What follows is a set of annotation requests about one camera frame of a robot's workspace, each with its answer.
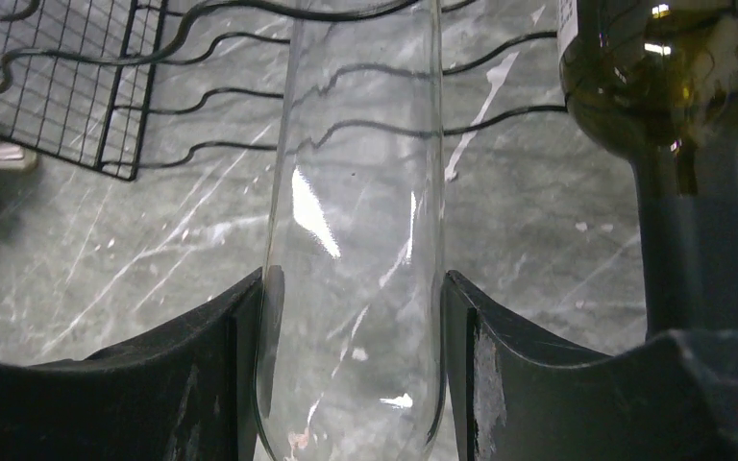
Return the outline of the clear glass bottle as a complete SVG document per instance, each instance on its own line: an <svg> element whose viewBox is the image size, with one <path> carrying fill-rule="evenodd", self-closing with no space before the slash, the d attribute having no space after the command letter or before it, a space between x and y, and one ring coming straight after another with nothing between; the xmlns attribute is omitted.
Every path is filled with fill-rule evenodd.
<svg viewBox="0 0 738 461"><path fill-rule="evenodd" d="M293 24L255 377L275 460L425 460L445 399L440 7Z"/></svg>

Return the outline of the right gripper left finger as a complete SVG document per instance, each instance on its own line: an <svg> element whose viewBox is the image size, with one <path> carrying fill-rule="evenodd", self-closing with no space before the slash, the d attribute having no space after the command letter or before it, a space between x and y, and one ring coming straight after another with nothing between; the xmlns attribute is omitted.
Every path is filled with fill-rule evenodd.
<svg viewBox="0 0 738 461"><path fill-rule="evenodd" d="M0 460L250 460L261 274L82 360L0 363Z"/></svg>

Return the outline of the dark green wine bottle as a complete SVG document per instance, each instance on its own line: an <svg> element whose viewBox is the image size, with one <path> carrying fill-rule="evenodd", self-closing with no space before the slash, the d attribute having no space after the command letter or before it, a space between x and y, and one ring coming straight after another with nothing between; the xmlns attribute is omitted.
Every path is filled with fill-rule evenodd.
<svg viewBox="0 0 738 461"><path fill-rule="evenodd" d="M561 1L560 84L633 172L647 334L738 330L738 1Z"/></svg>

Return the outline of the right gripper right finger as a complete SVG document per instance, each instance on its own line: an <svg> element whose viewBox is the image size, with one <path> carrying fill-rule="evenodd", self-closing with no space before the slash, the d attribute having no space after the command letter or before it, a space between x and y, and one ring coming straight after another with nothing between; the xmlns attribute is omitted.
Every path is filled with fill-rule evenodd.
<svg viewBox="0 0 738 461"><path fill-rule="evenodd" d="M610 356L442 285L462 460L738 460L738 332L669 331Z"/></svg>

